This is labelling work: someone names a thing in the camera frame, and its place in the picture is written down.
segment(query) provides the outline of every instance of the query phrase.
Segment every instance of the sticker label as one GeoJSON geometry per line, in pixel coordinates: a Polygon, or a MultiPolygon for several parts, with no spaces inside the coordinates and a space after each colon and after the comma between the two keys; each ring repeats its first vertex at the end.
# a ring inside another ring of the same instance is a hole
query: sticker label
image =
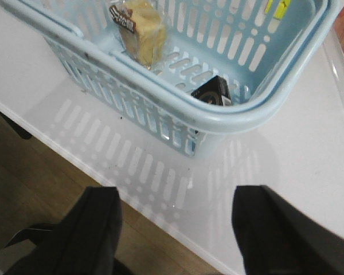
{"type": "Polygon", "coordinates": [[[115,5],[110,7],[110,13],[114,23],[120,25],[121,27],[135,33],[136,23],[130,19],[130,17],[121,13],[115,5]]]}

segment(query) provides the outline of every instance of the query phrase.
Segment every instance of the light blue basket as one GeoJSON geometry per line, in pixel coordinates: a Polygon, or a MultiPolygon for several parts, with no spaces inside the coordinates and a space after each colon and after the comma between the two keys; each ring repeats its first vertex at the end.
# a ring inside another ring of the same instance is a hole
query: light blue basket
{"type": "Polygon", "coordinates": [[[267,14],[267,0],[151,2],[172,21],[170,52],[155,71],[124,53],[110,1],[0,0],[44,35],[81,87],[187,156],[268,120],[341,9],[339,0],[292,0],[278,20],[280,0],[267,14]],[[189,95],[214,75],[227,80],[233,106],[189,95]]]}

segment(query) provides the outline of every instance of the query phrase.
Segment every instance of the packaged bread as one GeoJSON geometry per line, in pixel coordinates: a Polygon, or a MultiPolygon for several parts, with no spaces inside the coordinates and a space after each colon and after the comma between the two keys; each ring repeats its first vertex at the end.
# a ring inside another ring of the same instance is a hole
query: packaged bread
{"type": "Polygon", "coordinates": [[[126,51],[143,66],[160,61],[166,41],[166,25],[162,16],[147,0],[128,0],[112,5],[113,21],[120,27],[126,51]]]}

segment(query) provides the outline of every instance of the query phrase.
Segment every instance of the white table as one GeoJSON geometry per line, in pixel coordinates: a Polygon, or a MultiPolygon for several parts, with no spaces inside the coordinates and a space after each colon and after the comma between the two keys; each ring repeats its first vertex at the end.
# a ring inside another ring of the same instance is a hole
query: white table
{"type": "Polygon", "coordinates": [[[82,92],[44,39],[0,8],[0,111],[217,269],[244,274],[237,185],[266,184],[344,238],[344,63],[333,34],[326,46],[267,124],[189,159],[82,92]]]}

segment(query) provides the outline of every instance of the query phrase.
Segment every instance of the plastic basket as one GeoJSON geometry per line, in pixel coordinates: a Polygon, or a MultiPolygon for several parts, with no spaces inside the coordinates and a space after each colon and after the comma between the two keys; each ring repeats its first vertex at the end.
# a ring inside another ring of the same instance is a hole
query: plastic basket
{"type": "Polygon", "coordinates": [[[72,78],[179,152],[209,151],[219,136],[268,120],[323,41],[341,4],[292,0],[151,1],[172,21],[170,53],[149,71],[130,59],[104,0],[0,0],[39,30],[72,78]],[[205,104],[189,93],[214,75],[225,77],[231,107],[205,104]]]}

